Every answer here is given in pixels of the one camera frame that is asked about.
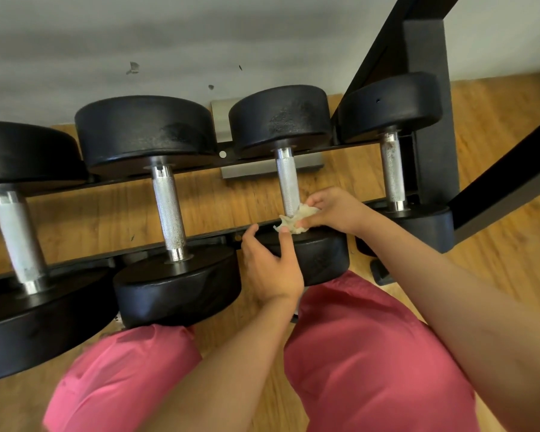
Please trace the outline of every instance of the gray wall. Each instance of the gray wall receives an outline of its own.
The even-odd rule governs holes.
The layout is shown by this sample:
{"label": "gray wall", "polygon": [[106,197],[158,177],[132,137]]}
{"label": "gray wall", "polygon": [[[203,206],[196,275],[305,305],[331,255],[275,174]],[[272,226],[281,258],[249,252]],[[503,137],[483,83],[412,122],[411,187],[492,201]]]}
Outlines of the gray wall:
{"label": "gray wall", "polygon": [[[127,94],[343,92],[395,1],[0,0],[0,120],[71,122]],[[540,0],[460,0],[446,33],[453,79],[540,71]]]}

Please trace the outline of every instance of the dumbbell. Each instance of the dumbbell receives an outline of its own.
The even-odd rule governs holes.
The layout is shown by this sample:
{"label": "dumbbell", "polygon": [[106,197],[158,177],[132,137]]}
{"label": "dumbbell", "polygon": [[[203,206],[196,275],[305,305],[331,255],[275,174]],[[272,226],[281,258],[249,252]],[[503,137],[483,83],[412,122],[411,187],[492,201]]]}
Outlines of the dumbbell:
{"label": "dumbbell", "polygon": [[49,275],[25,199],[86,179],[71,136],[0,122],[0,231],[15,273],[0,283],[0,378],[79,345],[118,312],[111,269]]}
{"label": "dumbbell", "polygon": [[[375,209],[437,251],[449,251],[454,246],[452,212],[447,206],[408,204],[399,139],[400,131],[417,131],[442,118],[438,79],[413,72],[372,83],[345,97],[338,117],[343,143],[380,139],[386,203]],[[356,244],[360,252],[375,256],[361,239]]]}
{"label": "dumbbell", "polygon": [[188,100],[136,95],[91,103],[75,117],[88,169],[105,178],[152,179],[166,252],[134,262],[113,280],[124,325],[191,326],[240,294],[236,251],[188,245],[174,174],[212,164],[208,109]]}
{"label": "dumbbell", "polygon": [[[328,98],[315,86],[294,85],[267,89],[238,101],[229,112],[234,150],[241,158],[274,155],[284,213],[293,217],[300,205],[294,152],[328,145],[332,125]],[[257,235],[280,256],[278,233]],[[306,286],[341,276],[350,266],[346,235],[317,227],[292,235]]]}

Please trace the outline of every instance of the pink pants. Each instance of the pink pants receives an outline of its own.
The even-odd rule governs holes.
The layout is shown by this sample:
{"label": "pink pants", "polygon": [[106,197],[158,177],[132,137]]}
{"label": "pink pants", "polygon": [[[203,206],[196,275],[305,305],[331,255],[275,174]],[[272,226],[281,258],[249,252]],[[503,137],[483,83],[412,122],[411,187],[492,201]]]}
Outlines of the pink pants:
{"label": "pink pants", "polygon": [[[50,432],[135,431],[201,360],[182,327],[102,339],[58,384]],[[478,432],[474,391],[447,349],[403,304],[351,271],[313,286],[284,349],[309,432]]]}

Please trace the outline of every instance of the silver metal handle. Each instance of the silver metal handle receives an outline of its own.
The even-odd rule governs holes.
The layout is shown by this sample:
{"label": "silver metal handle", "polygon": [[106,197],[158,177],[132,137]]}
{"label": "silver metal handle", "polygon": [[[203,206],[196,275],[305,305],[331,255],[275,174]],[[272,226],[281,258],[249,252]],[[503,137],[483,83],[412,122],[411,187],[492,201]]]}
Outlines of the silver metal handle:
{"label": "silver metal handle", "polygon": [[164,243],[170,261],[179,262],[188,259],[186,234],[182,223],[182,212],[176,194],[176,182],[168,165],[152,166],[152,185],[162,226]]}
{"label": "silver metal handle", "polygon": [[394,212],[403,211],[406,209],[407,203],[398,132],[382,134],[380,154],[382,156],[384,187],[386,188],[388,209]]}
{"label": "silver metal handle", "polygon": [[298,206],[300,206],[300,190],[298,189],[294,156],[290,147],[279,148],[274,155],[276,157],[284,213],[287,217],[293,217]]}
{"label": "silver metal handle", "polygon": [[18,282],[28,294],[48,289],[48,270],[26,199],[15,191],[0,191],[0,231]]}

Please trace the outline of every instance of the hand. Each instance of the hand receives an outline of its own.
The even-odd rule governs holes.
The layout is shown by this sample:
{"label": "hand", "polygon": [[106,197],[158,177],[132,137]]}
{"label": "hand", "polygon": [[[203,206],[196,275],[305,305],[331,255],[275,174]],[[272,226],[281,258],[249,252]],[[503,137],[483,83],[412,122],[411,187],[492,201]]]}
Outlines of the hand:
{"label": "hand", "polygon": [[242,236],[246,276],[263,304],[274,298],[286,298],[295,305],[304,291],[304,279],[294,253],[292,235],[288,228],[281,228],[280,258],[260,244],[254,236],[257,231],[258,224],[252,224]]}
{"label": "hand", "polygon": [[343,233],[357,235],[360,225],[366,221],[372,210],[360,203],[342,188],[330,187],[313,193],[306,201],[308,206],[321,209],[316,214],[301,219],[296,227],[309,229],[316,226],[329,226]]}

